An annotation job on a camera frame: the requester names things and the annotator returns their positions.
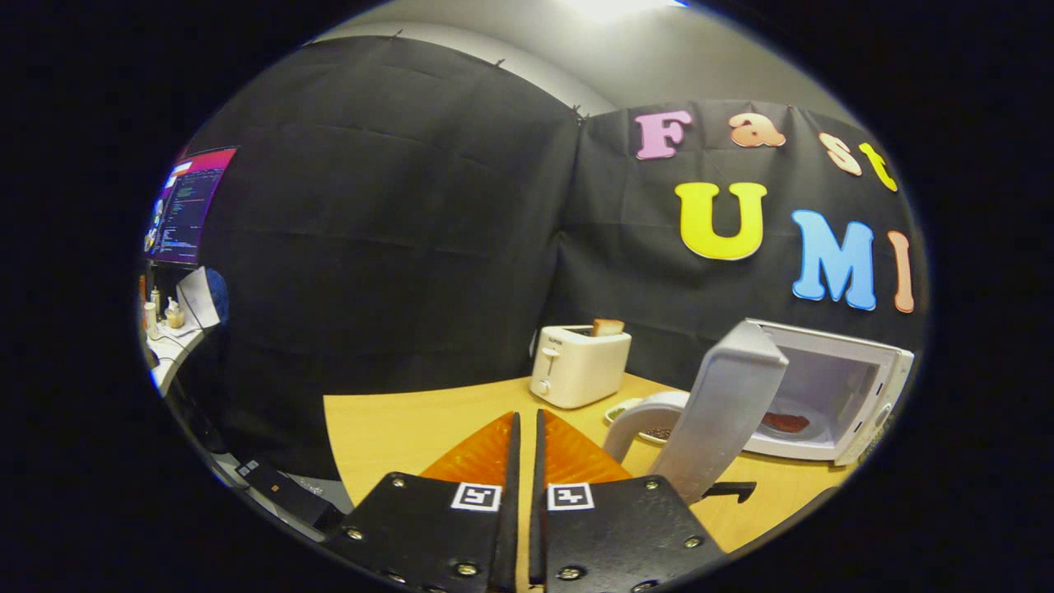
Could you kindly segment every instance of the toast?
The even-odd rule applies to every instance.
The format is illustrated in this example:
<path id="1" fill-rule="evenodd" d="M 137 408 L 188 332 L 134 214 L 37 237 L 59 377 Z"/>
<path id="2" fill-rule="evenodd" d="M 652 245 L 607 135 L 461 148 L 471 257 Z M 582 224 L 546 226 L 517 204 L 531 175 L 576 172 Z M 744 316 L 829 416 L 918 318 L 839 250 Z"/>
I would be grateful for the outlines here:
<path id="1" fill-rule="evenodd" d="M 626 324 L 617 319 L 594 319 L 592 332 L 589 336 L 592 338 L 603 338 L 604 336 L 618 336 L 622 334 L 622 329 L 626 328 Z"/>

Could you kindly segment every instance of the screw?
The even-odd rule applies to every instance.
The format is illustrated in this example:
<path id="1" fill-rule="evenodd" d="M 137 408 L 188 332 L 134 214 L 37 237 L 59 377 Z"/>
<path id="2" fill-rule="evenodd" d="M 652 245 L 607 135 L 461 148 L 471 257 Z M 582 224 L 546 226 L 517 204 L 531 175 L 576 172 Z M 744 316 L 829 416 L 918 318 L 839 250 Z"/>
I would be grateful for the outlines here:
<path id="1" fill-rule="evenodd" d="M 582 577 L 582 571 L 574 567 L 564 567 L 557 573 L 557 578 L 561 580 L 574 580 Z"/>

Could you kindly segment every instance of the bottle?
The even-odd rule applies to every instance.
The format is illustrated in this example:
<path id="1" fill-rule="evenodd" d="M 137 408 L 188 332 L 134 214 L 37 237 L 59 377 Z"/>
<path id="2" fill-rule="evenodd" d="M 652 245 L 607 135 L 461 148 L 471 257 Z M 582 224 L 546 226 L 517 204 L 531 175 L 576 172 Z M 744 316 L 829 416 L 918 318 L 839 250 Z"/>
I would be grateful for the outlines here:
<path id="1" fill-rule="evenodd" d="M 158 317 L 161 315 L 161 291 L 155 285 L 153 290 L 150 291 L 150 302 L 154 304 L 154 312 Z"/>
<path id="2" fill-rule="evenodd" d="M 147 304 L 147 276 L 140 275 L 139 276 L 139 307 L 142 308 L 145 304 Z M 140 322 L 140 325 L 142 325 L 142 330 L 145 332 L 145 330 L 147 330 L 147 315 L 145 314 L 139 316 L 139 322 Z"/>
<path id="3" fill-rule="evenodd" d="M 179 303 L 173 301 L 172 296 L 169 296 L 169 309 L 165 310 L 164 317 L 169 320 L 169 328 L 172 330 L 178 330 L 183 327 L 186 314 L 179 311 Z"/>
<path id="4" fill-rule="evenodd" d="M 153 303 L 147 303 L 142 307 L 143 319 L 147 322 L 147 336 L 151 340 L 157 340 L 161 337 L 161 333 L 157 330 L 157 308 Z"/>

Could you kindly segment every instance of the ceiling light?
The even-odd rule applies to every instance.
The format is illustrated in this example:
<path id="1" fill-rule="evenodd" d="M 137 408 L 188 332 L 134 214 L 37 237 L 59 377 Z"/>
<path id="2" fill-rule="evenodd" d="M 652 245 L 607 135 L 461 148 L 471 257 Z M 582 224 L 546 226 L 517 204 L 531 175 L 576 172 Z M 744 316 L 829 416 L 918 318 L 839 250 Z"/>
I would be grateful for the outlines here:
<path id="1" fill-rule="evenodd" d="M 564 0 L 580 13 L 596 21 L 609 21 L 651 8 L 687 6 L 678 0 Z"/>

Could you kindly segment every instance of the metal bracket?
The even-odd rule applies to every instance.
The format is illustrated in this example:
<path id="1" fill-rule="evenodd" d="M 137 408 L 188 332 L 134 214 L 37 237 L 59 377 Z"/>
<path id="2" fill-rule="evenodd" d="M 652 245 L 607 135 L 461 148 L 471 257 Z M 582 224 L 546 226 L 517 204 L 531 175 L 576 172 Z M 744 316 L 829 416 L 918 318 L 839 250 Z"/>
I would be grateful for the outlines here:
<path id="1" fill-rule="evenodd" d="M 758 488 L 758 482 L 714 482 L 714 486 L 703 493 L 700 500 L 706 498 L 707 496 L 735 494 L 739 497 L 736 502 L 738 505 L 742 505 L 746 502 L 747 498 L 750 498 L 750 495 L 754 494 L 754 489 L 756 488 Z"/>
<path id="2" fill-rule="evenodd" d="M 664 477 L 547 485 L 541 411 L 535 438 L 531 585 L 546 593 L 644 591 L 726 557 Z"/>
<path id="3" fill-rule="evenodd" d="M 416 591 L 510 593 L 515 590 L 519 414 L 505 472 L 500 492 L 389 473 L 323 546 Z"/>

